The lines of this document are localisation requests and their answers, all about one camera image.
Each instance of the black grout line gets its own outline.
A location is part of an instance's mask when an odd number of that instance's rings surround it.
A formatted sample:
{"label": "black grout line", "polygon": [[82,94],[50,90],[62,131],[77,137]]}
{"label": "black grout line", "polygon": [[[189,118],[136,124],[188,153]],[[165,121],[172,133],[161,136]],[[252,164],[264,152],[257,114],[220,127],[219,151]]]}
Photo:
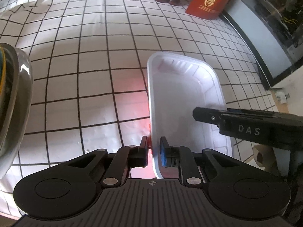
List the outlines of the black grout line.
{"label": "black grout line", "polygon": [[[85,12],[86,3],[87,3],[87,0],[85,1],[85,4],[84,4],[83,13]],[[80,27],[80,35],[79,35],[80,38],[79,38],[79,43],[78,43],[77,73],[76,74],[77,74],[77,111],[78,111],[79,133],[80,133],[82,153],[84,155],[85,154],[85,149],[84,149],[84,142],[83,142],[83,135],[82,135],[82,128],[81,128],[81,114],[80,114],[80,101],[79,101],[79,62],[80,62],[80,44],[81,44],[81,34],[82,34],[83,20],[84,20],[84,14],[82,15],[82,21],[81,21],[81,27]]]}
{"label": "black grout line", "polygon": [[[93,124],[93,125],[86,125],[86,126],[74,126],[74,127],[69,127],[69,128],[62,128],[62,129],[53,129],[53,130],[47,130],[46,132],[58,132],[58,131],[66,131],[66,130],[74,130],[74,129],[84,129],[84,128],[90,128],[90,127],[96,127],[96,126],[105,126],[105,125],[111,125],[111,124],[118,124],[118,123],[125,123],[125,122],[131,122],[131,121],[137,121],[137,120],[145,120],[149,119],[149,116],[146,117],[140,117],[140,118],[134,118],[134,119],[129,119],[129,120],[120,120],[120,121],[113,121],[113,122],[108,122],[108,123],[99,123],[99,124]],[[24,135],[33,135],[33,134],[41,134],[44,133],[45,131],[34,131],[34,132],[27,132]]]}
{"label": "black grout line", "polygon": [[[104,0],[104,5],[105,5],[105,7],[104,7],[104,9],[105,9],[105,21],[107,22],[106,0]],[[110,63],[110,56],[109,56],[109,40],[108,40],[108,35],[107,35],[107,23],[105,24],[105,32],[106,32],[106,49],[107,49],[107,58],[109,60],[109,77],[110,77],[110,80],[111,80],[112,96],[113,96],[113,102],[114,102],[114,106],[115,106],[115,113],[116,113],[116,119],[117,119],[120,141],[121,141],[122,147],[124,147],[121,127],[120,127],[120,124],[119,124],[119,116],[118,116],[118,110],[117,110],[117,104],[116,104],[116,97],[115,97],[115,94],[114,94],[115,91],[114,91],[114,83],[113,83],[113,78],[112,78],[112,70],[111,70],[111,63]]]}
{"label": "black grout line", "polygon": [[140,57],[139,57],[139,53],[138,53],[136,41],[135,41],[135,39],[134,39],[134,34],[133,34],[133,32],[132,32],[131,23],[130,23],[130,20],[129,20],[128,13],[126,13],[126,16],[127,16],[127,20],[128,20],[128,23],[129,23],[129,28],[130,28],[130,31],[131,31],[131,36],[132,36],[132,39],[133,39],[133,42],[134,42],[134,47],[135,47],[137,59],[138,59],[138,62],[139,62],[140,71],[141,71],[141,75],[142,75],[143,82],[144,82],[144,87],[145,87],[145,90],[146,90],[147,97],[149,97],[149,96],[148,96],[147,83],[146,83],[146,81],[145,81],[145,76],[144,76],[144,72],[143,72],[143,69],[142,69],[141,60],[140,60]]}
{"label": "black grout line", "polygon": [[[56,41],[56,38],[58,36],[58,32],[59,32],[59,28],[57,29],[57,32],[56,32],[56,36],[55,36],[55,41]],[[49,65],[48,65],[48,71],[47,71],[47,76],[49,77],[49,72],[50,72],[50,68],[51,68],[51,63],[52,63],[52,56],[53,56],[53,53],[54,53],[54,48],[55,48],[55,42],[53,43],[53,46],[52,46],[52,52],[51,52],[51,56],[50,56],[50,61],[49,61]],[[46,130],[47,130],[47,105],[46,105],[46,101],[47,101],[47,87],[48,87],[48,78],[46,79],[46,86],[45,86],[45,104],[44,104],[44,134],[45,134],[45,145],[46,145],[46,154],[47,154],[47,162],[49,163],[50,160],[49,160],[49,151],[48,151],[48,141],[47,141],[47,133],[46,133]]]}
{"label": "black grout line", "polygon": [[[142,89],[142,90],[114,92],[114,93],[110,92],[110,93],[103,93],[103,94],[90,95],[90,96],[77,96],[77,97],[71,97],[71,98],[52,100],[52,101],[47,101],[46,103],[54,103],[54,102],[69,101],[69,100],[78,100],[78,99],[91,98],[91,97],[99,97],[99,96],[106,96],[106,95],[112,95],[112,94],[116,95],[116,94],[137,93],[137,92],[145,92],[145,91],[146,91],[145,89]],[[32,103],[31,106],[41,105],[41,104],[45,104],[45,102]]]}

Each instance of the white tile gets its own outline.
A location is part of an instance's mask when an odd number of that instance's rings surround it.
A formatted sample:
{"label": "white tile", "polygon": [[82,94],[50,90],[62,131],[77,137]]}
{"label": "white tile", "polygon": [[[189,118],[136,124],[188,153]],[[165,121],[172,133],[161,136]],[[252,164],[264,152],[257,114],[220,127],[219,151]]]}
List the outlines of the white tile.
{"label": "white tile", "polygon": [[227,77],[231,84],[239,84],[240,80],[237,75],[237,73],[233,70],[225,70],[225,73],[227,74]]}
{"label": "white tile", "polygon": [[47,163],[45,134],[25,135],[20,145],[19,154],[22,164]]}
{"label": "white tile", "polygon": [[156,35],[159,37],[173,37],[173,38],[176,37],[173,30],[170,27],[153,25],[153,28],[155,30]]}
{"label": "white tile", "polygon": [[148,24],[150,25],[149,19],[145,14],[128,14],[128,19],[130,23]]}
{"label": "white tile", "polygon": [[243,141],[238,144],[239,152],[240,152],[240,157],[242,161],[245,161],[248,159],[250,156],[253,155],[251,143],[248,141]]}
{"label": "white tile", "polygon": [[20,36],[38,32],[40,24],[41,24],[40,21],[24,24],[24,27],[22,29]]}
{"label": "white tile", "polygon": [[224,39],[231,40],[230,36],[226,32],[220,31],[220,33],[221,33],[221,35],[223,36]]}
{"label": "white tile", "polygon": [[83,11],[84,11],[84,7],[69,8],[69,9],[65,10],[63,16],[83,14]]}
{"label": "white tile", "polygon": [[215,69],[220,84],[230,84],[225,72],[221,69]]}
{"label": "white tile", "polygon": [[33,46],[31,48],[31,54],[29,55],[29,58],[33,61],[51,57],[53,44],[54,43],[51,42]]}
{"label": "white tile", "polygon": [[258,101],[258,104],[259,104],[261,110],[266,109],[266,105],[265,105],[265,102],[263,100],[263,97],[258,97],[257,101]]}
{"label": "white tile", "polygon": [[148,51],[138,50],[138,55],[139,55],[141,66],[147,67],[147,61],[148,61],[149,57],[156,52],[157,51],[153,51],[153,50],[148,50]]}
{"label": "white tile", "polygon": [[31,103],[40,103],[45,101],[46,79],[36,80],[33,83],[33,93]]}
{"label": "white tile", "polygon": [[106,51],[79,54],[79,72],[105,70],[109,68]]}
{"label": "white tile", "polygon": [[241,160],[241,159],[240,159],[239,150],[238,150],[238,146],[237,146],[237,145],[234,145],[233,147],[234,147],[234,156],[233,156],[233,157],[234,157],[235,159],[237,159],[237,160]]}
{"label": "white tile", "polygon": [[242,87],[244,88],[244,91],[247,95],[247,98],[253,98],[255,97],[255,94],[249,84],[243,84]]}
{"label": "white tile", "polygon": [[272,98],[272,94],[269,95],[268,97],[269,97],[269,101],[270,101],[271,106],[275,105],[275,101],[274,101],[274,99]]}
{"label": "white tile", "polygon": [[149,136],[149,119],[120,123],[124,146],[139,145],[144,135]]}
{"label": "white tile", "polygon": [[252,109],[260,110],[260,106],[256,98],[249,99],[248,101]]}
{"label": "white tile", "polygon": [[140,69],[112,70],[112,81],[114,92],[145,89]]}
{"label": "white tile", "polygon": [[21,30],[22,30],[23,25],[13,23],[13,22],[8,22],[3,34],[8,35],[8,36],[19,36]]}
{"label": "white tile", "polygon": [[228,70],[233,70],[234,69],[228,58],[220,57],[220,56],[218,56],[217,58],[218,58],[218,60],[219,60],[223,69],[228,69]]}
{"label": "white tile", "polygon": [[131,31],[133,35],[155,35],[151,25],[131,24]]}
{"label": "white tile", "polygon": [[197,42],[198,48],[202,54],[214,55],[214,52],[209,44]]}
{"label": "white tile", "polygon": [[177,38],[192,40],[190,33],[186,29],[173,28],[173,31]]}
{"label": "white tile", "polygon": [[16,44],[17,48],[26,48],[26,47],[31,47],[34,44],[34,40],[36,37],[36,33],[30,34],[27,36],[19,37],[18,42]]}
{"label": "white tile", "polygon": [[236,108],[236,109],[239,109],[239,108],[240,108],[238,102],[227,103],[227,104],[226,104],[226,107],[227,107],[227,108]]}
{"label": "white tile", "polygon": [[124,6],[111,6],[111,5],[106,5],[106,12],[126,13],[126,8],[125,8]]}
{"label": "white tile", "polygon": [[131,35],[131,28],[129,24],[108,23],[108,35]]}
{"label": "white tile", "polygon": [[52,57],[49,76],[75,73],[77,72],[77,62],[77,54]]}
{"label": "white tile", "polygon": [[172,20],[171,18],[168,18],[166,20],[165,17],[153,16],[153,15],[149,15],[148,18],[152,25],[158,25],[158,26],[169,26],[167,20],[168,21]]}
{"label": "white tile", "polygon": [[82,25],[81,36],[99,36],[106,35],[105,24],[95,23],[95,24],[85,24]]}
{"label": "white tile", "polygon": [[160,46],[156,37],[134,36],[134,40],[136,43],[136,48],[139,50],[160,50]]}
{"label": "white tile", "polygon": [[254,76],[256,83],[261,83],[261,79],[256,72],[253,72],[252,75]]}
{"label": "white tile", "polygon": [[185,52],[185,55],[197,60],[201,60],[204,61],[203,55],[199,54],[199,53],[189,53],[189,52]]}
{"label": "white tile", "polygon": [[219,68],[222,69],[222,66],[220,65],[218,58],[214,55],[203,55],[205,62],[209,64],[212,68]]}
{"label": "white tile", "polygon": [[79,99],[81,125],[117,121],[112,94]]}
{"label": "white tile", "polygon": [[79,129],[47,133],[50,162],[62,162],[83,155]]}
{"label": "white tile", "polygon": [[240,63],[236,59],[229,59],[229,62],[231,63],[234,70],[242,71],[242,67],[240,66]]}
{"label": "white tile", "polygon": [[208,28],[207,26],[204,25],[198,25],[199,29],[201,30],[201,32],[205,33],[205,34],[209,34],[212,35],[212,29]]}
{"label": "white tile", "polygon": [[126,13],[106,13],[107,23],[128,23]]}
{"label": "white tile", "polygon": [[251,87],[252,87],[252,90],[254,91],[255,96],[261,96],[261,92],[258,88],[258,85],[252,84]]}
{"label": "white tile", "polygon": [[202,42],[202,43],[207,43],[206,38],[204,37],[204,34],[201,32],[196,32],[196,31],[189,31],[191,36],[196,42]]}
{"label": "white tile", "polygon": [[239,51],[237,51],[237,50],[232,50],[232,52],[234,53],[236,59],[238,59],[238,60],[243,60],[243,57],[242,57],[242,55],[240,54]]}
{"label": "white tile", "polygon": [[77,100],[67,100],[46,104],[46,129],[78,127]]}
{"label": "white tile", "polygon": [[183,23],[185,24],[185,26],[188,30],[200,32],[199,27],[197,26],[196,23],[192,23],[192,22],[188,22],[188,21],[183,21]]}
{"label": "white tile", "polygon": [[236,73],[237,73],[238,78],[239,78],[239,80],[242,84],[249,83],[249,81],[247,79],[247,76],[245,75],[245,72],[236,71]]}
{"label": "white tile", "polygon": [[132,36],[108,36],[108,45],[110,50],[135,49]]}
{"label": "white tile", "polygon": [[178,39],[178,41],[181,44],[183,51],[192,52],[192,53],[200,52],[194,41],[189,41],[189,40],[184,40],[184,39]]}
{"label": "white tile", "polygon": [[210,45],[210,47],[213,49],[216,56],[226,56],[221,46]]}
{"label": "white tile", "polygon": [[217,41],[219,42],[219,45],[222,47],[229,47],[227,42],[225,41],[225,39],[220,38],[220,37],[216,37]]}
{"label": "white tile", "polygon": [[111,68],[135,68],[139,67],[136,51],[110,51]]}
{"label": "white tile", "polygon": [[84,9],[84,13],[102,13],[105,12],[105,6],[89,6]]}
{"label": "white tile", "polygon": [[85,0],[83,0],[83,1],[71,1],[67,4],[66,8],[84,7],[84,6],[85,6]]}
{"label": "white tile", "polygon": [[106,36],[82,37],[80,52],[106,50]]}
{"label": "white tile", "polygon": [[48,165],[21,166],[23,177],[42,171],[47,168]]}
{"label": "white tile", "polygon": [[48,79],[47,101],[77,97],[77,75],[66,75]]}
{"label": "white tile", "polygon": [[31,106],[25,133],[44,130],[44,109],[44,104]]}
{"label": "white tile", "polygon": [[266,108],[269,108],[269,107],[272,106],[271,103],[270,103],[270,100],[269,100],[268,96],[263,96],[263,100],[265,102]]}
{"label": "white tile", "polygon": [[238,101],[247,99],[247,96],[241,85],[233,85],[232,88],[234,89],[234,93],[235,93]]}
{"label": "white tile", "polygon": [[250,110],[251,106],[248,100],[239,101],[239,106],[241,109],[247,109]]}
{"label": "white tile", "polygon": [[248,66],[247,66],[247,64],[246,64],[245,61],[239,60],[239,64],[242,67],[243,71],[248,71],[248,72],[250,71],[250,69],[248,68]]}
{"label": "white tile", "polygon": [[180,19],[176,12],[162,11],[166,18]]}
{"label": "white tile", "polygon": [[49,59],[32,61],[34,79],[47,77],[48,65]]}
{"label": "white tile", "polygon": [[11,166],[10,169],[7,171],[6,175],[1,180],[1,190],[12,193],[16,184],[21,179],[22,177],[20,166]]}
{"label": "white tile", "polygon": [[83,24],[105,23],[105,13],[88,13],[83,16]]}
{"label": "white tile", "polygon": [[171,27],[174,27],[174,28],[186,29],[182,20],[167,18],[167,21],[169,22],[169,24],[166,24],[167,26],[170,25]]}
{"label": "white tile", "polygon": [[236,96],[234,95],[234,90],[232,89],[231,85],[222,85],[221,88],[222,88],[225,102],[234,102],[237,100]]}
{"label": "white tile", "polygon": [[56,38],[57,29],[38,32],[34,44],[42,44],[54,41]]}
{"label": "white tile", "polygon": [[182,51],[182,48],[180,47],[180,44],[176,38],[158,37],[158,40],[162,50]]}
{"label": "white tile", "polygon": [[81,26],[68,26],[59,28],[56,40],[80,37]]}
{"label": "white tile", "polygon": [[60,26],[81,25],[82,17],[83,17],[82,14],[72,15],[72,16],[64,16],[62,18]]}
{"label": "white tile", "polygon": [[254,76],[252,75],[252,73],[245,72],[245,75],[247,76],[247,79],[248,79],[249,83],[256,83],[256,80],[255,80]]}
{"label": "white tile", "polygon": [[77,53],[78,48],[79,38],[56,41],[53,56]]}
{"label": "white tile", "polygon": [[228,58],[236,58],[230,48],[222,48]]}
{"label": "white tile", "polygon": [[85,153],[99,148],[107,149],[107,153],[116,153],[122,147],[117,124],[83,128],[82,136]]}
{"label": "white tile", "polygon": [[149,116],[146,92],[115,94],[119,120]]}
{"label": "white tile", "polygon": [[92,96],[111,92],[112,86],[109,71],[79,74],[79,96]]}

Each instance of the toilet paper roll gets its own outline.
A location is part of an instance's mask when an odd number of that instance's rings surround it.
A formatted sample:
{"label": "toilet paper roll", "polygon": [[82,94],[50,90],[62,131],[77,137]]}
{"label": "toilet paper roll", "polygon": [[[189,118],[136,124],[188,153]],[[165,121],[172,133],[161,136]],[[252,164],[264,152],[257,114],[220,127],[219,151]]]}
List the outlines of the toilet paper roll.
{"label": "toilet paper roll", "polygon": [[255,145],[253,153],[254,160],[259,167],[271,167],[276,161],[272,147],[261,144]]}

